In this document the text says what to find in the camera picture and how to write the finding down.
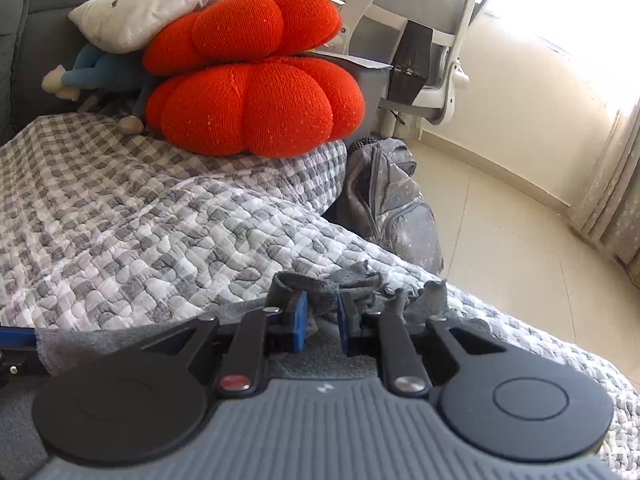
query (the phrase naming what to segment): silver screw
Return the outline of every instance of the silver screw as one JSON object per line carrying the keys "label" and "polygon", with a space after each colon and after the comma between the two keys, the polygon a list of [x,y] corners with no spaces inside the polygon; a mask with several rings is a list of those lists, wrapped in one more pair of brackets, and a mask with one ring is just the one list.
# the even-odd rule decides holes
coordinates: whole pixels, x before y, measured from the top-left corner
{"label": "silver screw", "polygon": [[427,387],[427,383],[420,377],[412,375],[398,377],[394,385],[404,394],[417,394]]}
{"label": "silver screw", "polygon": [[242,392],[251,386],[251,379],[246,375],[227,375],[220,379],[220,388],[228,392]]}

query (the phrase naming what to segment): red knitted pillow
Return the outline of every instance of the red knitted pillow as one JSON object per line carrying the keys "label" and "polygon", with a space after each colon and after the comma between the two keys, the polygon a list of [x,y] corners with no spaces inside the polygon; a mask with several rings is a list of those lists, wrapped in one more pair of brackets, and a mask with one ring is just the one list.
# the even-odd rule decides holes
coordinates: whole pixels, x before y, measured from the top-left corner
{"label": "red knitted pillow", "polygon": [[220,0],[161,30],[143,64],[170,76],[212,63],[290,56],[322,45],[340,26],[329,0]]}
{"label": "red knitted pillow", "polygon": [[311,57],[271,57],[176,76],[146,105],[148,123],[169,142],[212,156],[300,155],[349,135],[363,117],[353,77]]}

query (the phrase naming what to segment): gray headboard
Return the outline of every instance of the gray headboard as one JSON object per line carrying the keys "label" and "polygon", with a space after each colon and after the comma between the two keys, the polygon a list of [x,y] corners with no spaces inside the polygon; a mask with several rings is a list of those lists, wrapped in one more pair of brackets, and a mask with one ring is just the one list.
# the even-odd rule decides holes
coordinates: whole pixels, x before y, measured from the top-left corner
{"label": "gray headboard", "polygon": [[0,0],[0,146],[39,115],[78,104],[44,93],[43,76],[86,43],[68,12],[87,0]]}

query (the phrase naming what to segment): baseboard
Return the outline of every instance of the baseboard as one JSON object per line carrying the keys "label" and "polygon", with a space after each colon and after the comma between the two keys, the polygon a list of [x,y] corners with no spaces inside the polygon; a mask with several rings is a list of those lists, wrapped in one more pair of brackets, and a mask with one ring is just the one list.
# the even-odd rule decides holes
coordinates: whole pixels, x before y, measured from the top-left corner
{"label": "baseboard", "polygon": [[470,166],[478,168],[480,171],[484,171],[492,177],[503,181],[505,184],[509,184],[509,186],[514,187],[525,195],[532,197],[534,200],[537,200],[564,218],[568,217],[570,206],[566,202],[563,202],[557,196],[552,195],[541,187],[536,186],[529,180],[522,178],[519,174],[503,168],[494,161],[484,158],[484,156],[478,155],[452,140],[445,139],[427,130],[422,130],[420,142],[440,152],[447,153],[447,155],[451,155],[457,160],[466,162]]}

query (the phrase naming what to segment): blue plush toy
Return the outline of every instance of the blue plush toy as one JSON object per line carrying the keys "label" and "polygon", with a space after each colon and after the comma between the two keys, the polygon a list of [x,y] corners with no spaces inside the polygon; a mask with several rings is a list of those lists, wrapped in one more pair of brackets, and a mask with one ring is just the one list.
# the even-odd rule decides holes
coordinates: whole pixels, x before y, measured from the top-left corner
{"label": "blue plush toy", "polygon": [[103,90],[107,92],[130,92],[140,90],[132,115],[118,122],[120,129],[128,134],[140,134],[145,129],[146,101],[162,81],[151,75],[142,66],[143,51],[130,54],[111,54],[91,43],[87,43],[71,70],[58,65],[42,79],[42,89],[60,99],[78,100],[81,90]]}

